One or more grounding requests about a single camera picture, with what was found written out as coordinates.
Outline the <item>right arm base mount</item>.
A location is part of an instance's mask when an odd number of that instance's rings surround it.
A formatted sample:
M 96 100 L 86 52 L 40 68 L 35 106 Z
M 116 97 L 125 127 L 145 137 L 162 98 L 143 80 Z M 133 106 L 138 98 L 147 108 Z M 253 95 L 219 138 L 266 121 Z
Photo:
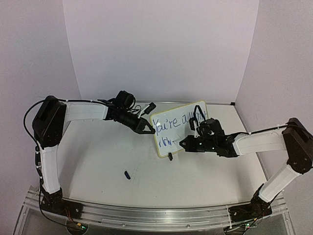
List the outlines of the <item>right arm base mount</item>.
M 252 198 L 248 204 L 230 207 L 228 212 L 232 222 L 242 222 L 271 215 L 272 209 L 269 202 L 265 202 L 257 196 Z

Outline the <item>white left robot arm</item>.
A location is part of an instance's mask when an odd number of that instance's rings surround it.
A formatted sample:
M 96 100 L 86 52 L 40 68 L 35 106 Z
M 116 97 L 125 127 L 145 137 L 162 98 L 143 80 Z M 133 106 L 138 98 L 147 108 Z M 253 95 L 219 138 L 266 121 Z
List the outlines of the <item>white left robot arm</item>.
M 140 135 L 155 134 L 153 126 L 142 117 L 149 114 L 155 104 L 150 103 L 139 114 L 134 113 L 134 105 L 135 97 L 126 91 L 120 91 L 117 97 L 109 100 L 67 100 L 49 95 L 42 101 L 32 122 L 33 137 L 38 145 L 36 155 L 40 161 L 37 168 L 42 187 L 49 194 L 46 203 L 55 213 L 66 208 L 64 199 L 55 194 L 61 191 L 57 151 L 66 125 L 77 120 L 112 120 Z

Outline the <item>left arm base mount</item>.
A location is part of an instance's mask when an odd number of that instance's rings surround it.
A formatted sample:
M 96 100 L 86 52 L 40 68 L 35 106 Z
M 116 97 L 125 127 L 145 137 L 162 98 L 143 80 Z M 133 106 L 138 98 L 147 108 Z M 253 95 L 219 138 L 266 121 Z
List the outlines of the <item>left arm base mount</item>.
M 53 194 L 45 194 L 40 207 L 46 212 L 67 216 L 71 219 L 79 219 L 83 210 L 82 203 L 64 199 L 61 191 Z

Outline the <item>blue marker cap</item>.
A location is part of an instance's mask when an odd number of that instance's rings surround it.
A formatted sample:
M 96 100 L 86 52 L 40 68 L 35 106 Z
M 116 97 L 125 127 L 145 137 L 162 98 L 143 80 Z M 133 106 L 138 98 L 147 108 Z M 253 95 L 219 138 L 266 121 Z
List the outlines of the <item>blue marker cap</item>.
M 125 177 L 126 177 L 128 180 L 131 179 L 131 177 L 130 177 L 130 175 L 129 175 L 129 173 L 128 173 L 127 171 L 124 172 L 124 175 L 125 175 Z

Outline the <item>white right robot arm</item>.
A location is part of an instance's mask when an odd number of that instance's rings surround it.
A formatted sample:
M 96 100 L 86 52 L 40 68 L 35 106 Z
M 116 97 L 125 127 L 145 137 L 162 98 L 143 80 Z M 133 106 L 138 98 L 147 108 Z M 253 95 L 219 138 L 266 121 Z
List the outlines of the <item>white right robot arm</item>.
M 298 176 L 313 166 L 313 135 L 297 118 L 254 132 L 226 134 L 217 119 L 207 119 L 179 142 L 185 152 L 216 153 L 219 157 L 236 158 L 249 154 L 285 152 L 287 160 L 256 192 L 254 199 L 268 203 Z

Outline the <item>white whiteboard yellow rim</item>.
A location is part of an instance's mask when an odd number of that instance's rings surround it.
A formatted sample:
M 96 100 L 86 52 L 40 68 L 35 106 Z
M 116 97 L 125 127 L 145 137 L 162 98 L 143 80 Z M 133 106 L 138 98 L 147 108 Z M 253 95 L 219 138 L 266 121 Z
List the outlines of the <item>white whiteboard yellow rim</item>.
M 173 141 L 181 141 L 188 135 L 193 135 L 189 126 L 192 117 L 196 117 L 199 122 L 208 119 L 205 101 L 185 104 L 150 116 L 150 123 L 156 130 L 155 143 L 159 157 L 165 158 L 169 152 L 175 154 L 183 149 Z

